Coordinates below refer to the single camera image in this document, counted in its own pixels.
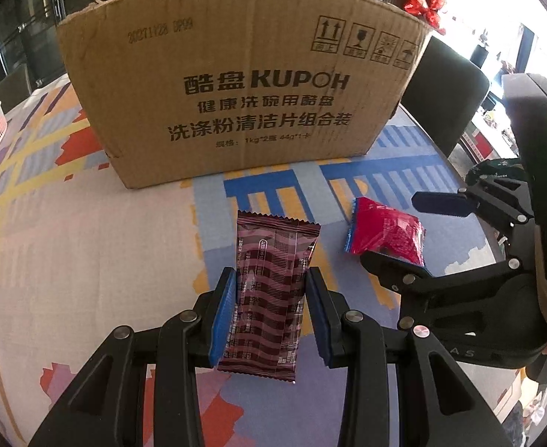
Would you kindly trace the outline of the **black chair right side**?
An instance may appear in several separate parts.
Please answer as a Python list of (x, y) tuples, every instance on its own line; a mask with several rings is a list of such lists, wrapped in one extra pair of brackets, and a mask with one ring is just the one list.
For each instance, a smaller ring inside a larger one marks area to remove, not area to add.
[(489, 93), (489, 79), (437, 37), (431, 37), (401, 105), (443, 155), (450, 155)]

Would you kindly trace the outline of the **maroon striped snack bar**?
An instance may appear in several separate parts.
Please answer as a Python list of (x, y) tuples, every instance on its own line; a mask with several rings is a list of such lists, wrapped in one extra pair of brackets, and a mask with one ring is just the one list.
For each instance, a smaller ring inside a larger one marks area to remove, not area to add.
[(218, 369), (293, 383), (305, 276), (321, 226), (285, 216), (237, 215), (237, 303)]

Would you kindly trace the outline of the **black chair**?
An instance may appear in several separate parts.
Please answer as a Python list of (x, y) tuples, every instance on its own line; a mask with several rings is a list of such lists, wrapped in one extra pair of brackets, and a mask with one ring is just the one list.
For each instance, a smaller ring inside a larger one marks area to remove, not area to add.
[(489, 93), (489, 79), (437, 37), (431, 37), (401, 105), (443, 155), (450, 155)]
[(32, 85), (26, 64), (19, 65), (0, 82), (0, 103), (4, 112), (10, 112), (31, 94)]

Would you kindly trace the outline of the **brown cardboard box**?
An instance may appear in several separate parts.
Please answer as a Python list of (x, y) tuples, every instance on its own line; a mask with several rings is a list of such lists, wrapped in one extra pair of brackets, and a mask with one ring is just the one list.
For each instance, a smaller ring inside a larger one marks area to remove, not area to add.
[(378, 0), (107, 0), (58, 25), (123, 184), (364, 155), (429, 25)]

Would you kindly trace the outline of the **black chair far left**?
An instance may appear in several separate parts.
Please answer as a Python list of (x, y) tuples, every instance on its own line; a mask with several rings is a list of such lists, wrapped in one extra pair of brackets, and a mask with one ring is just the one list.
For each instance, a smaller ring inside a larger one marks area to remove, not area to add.
[(4, 112), (10, 112), (31, 94), (32, 85), (26, 64), (19, 65), (0, 82), (0, 103)]

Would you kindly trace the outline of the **colourful patterned table mat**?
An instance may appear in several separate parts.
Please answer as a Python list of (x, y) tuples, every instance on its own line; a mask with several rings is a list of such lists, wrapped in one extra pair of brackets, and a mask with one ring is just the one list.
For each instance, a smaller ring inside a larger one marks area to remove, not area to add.
[(24, 446), (89, 356), (120, 325), (162, 325), (235, 263), (239, 210), (316, 222), (330, 289), (385, 327), (398, 296), (344, 249), (359, 196), (410, 210), (460, 179), (398, 110), (363, 158), (225, 172), (131, 191), (67, 78), (7, 115), (0, 145), (0, 432)]

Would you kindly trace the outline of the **red balloon bow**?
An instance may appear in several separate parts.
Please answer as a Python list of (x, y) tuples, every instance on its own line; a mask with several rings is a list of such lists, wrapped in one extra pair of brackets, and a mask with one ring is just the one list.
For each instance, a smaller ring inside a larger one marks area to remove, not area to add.
[(407, 0), (404, 4), (406, 13), (415, 17), (421, 17), (430, 27), (433, 27), (438, 34), (446, 34), (441, 26), (440, 12), (445, 6), (446, 0)]

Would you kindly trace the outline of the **pink snack packet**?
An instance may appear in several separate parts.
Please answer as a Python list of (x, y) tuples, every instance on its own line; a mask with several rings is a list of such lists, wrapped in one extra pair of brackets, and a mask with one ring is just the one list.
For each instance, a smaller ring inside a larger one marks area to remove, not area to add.
[(426, 230), (416, 216), (358, 197), (353, 202), (344, 250), (354, 255), (379, 252), (424, 266), (425, 235)]

